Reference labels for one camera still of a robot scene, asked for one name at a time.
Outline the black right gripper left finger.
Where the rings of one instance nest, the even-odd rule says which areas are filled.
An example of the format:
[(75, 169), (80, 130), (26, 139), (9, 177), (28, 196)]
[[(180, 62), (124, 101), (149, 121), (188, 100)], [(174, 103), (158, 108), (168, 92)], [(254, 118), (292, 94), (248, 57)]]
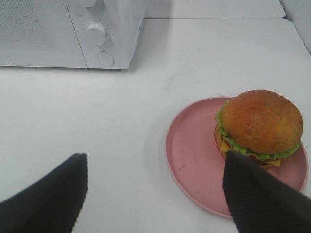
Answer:
[(0, 203), (2, 233), (70, 233), (88, 191), (87, 155), (77, 153)]

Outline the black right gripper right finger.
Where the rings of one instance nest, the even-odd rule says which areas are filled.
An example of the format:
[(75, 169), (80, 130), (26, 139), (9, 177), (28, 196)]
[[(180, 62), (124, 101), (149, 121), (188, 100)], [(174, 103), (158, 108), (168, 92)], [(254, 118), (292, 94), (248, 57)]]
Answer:
[(227, 153), (222, 188), (240, 233), (311, 231), (311, 199), (240, 153)]

